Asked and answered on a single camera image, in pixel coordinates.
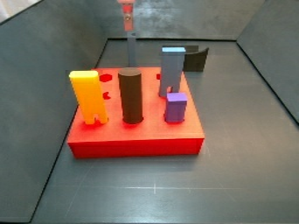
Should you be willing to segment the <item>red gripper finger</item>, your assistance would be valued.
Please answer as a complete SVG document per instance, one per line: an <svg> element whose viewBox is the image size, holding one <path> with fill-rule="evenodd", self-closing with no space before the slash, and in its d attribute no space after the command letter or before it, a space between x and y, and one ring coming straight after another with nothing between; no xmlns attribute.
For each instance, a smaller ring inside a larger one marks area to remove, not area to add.
<svg viewBox="0 0 299 224"><path fill-rule="evenodd" d="M121 5L124 30L131 32L133 30L133 5L136 0L116 0Z"/></svg>

